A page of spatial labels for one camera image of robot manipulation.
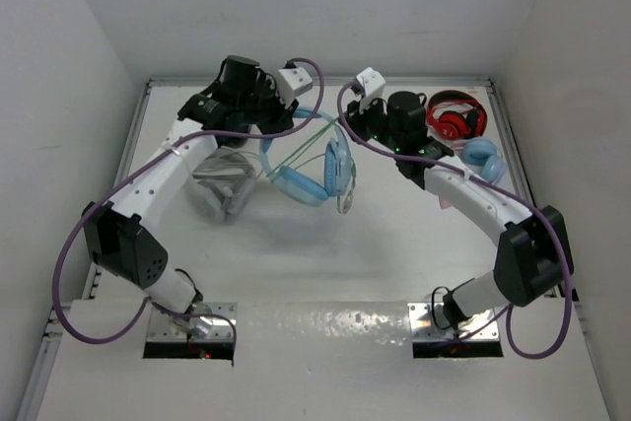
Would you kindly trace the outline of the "light blue headphones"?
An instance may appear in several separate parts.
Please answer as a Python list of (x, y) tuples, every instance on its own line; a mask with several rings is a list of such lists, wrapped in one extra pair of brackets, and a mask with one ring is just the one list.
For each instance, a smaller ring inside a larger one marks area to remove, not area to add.
[(338, 119), (323, 111), (317, 117), (324, 126), (279, 163), (269, 160), (272, 141), (263, 140), (258, 149), (262, 172), (293, 200), (312, 207), (334, 200), (337, 212), (344, 215), (353, 203), (356, 164)]

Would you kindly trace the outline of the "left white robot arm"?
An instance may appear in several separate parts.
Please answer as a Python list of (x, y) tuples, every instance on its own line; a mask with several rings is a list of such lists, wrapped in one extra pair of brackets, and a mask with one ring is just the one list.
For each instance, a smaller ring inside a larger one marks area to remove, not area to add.
[(253, 126), (264, 134), (291, 129), (297, 97), (312, 85), (311, 76), (293, 62), (268, 75), (254, 60), (227, 57), (219, 77), (177, 112), (148, 170), (88, 210), (84, 235), (93, 262), (168, 311), (187, 312), (196, 291), (169, 266), (168, 252), (155, 236), (163, 214), (226, 139), (240, 138)]

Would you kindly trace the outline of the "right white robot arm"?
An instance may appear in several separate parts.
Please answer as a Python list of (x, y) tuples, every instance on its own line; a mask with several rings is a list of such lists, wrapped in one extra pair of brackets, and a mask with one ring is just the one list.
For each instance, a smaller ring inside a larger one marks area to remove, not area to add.
[(392, 95), (385, 105), (360, 99), (337, 110), (357, 143), (376, 140), (374, 152), (394, 159), (399, 172), (450, 203), (495, 245), (492, 270), (452, 288), (442, 318), (452, 328), (489, 309), (526, 307), (552, 287), (570, 281), (574, 264), (562, 214), (536, 208), (484, 180), (446, 144), (428, 134), (419, 99)]

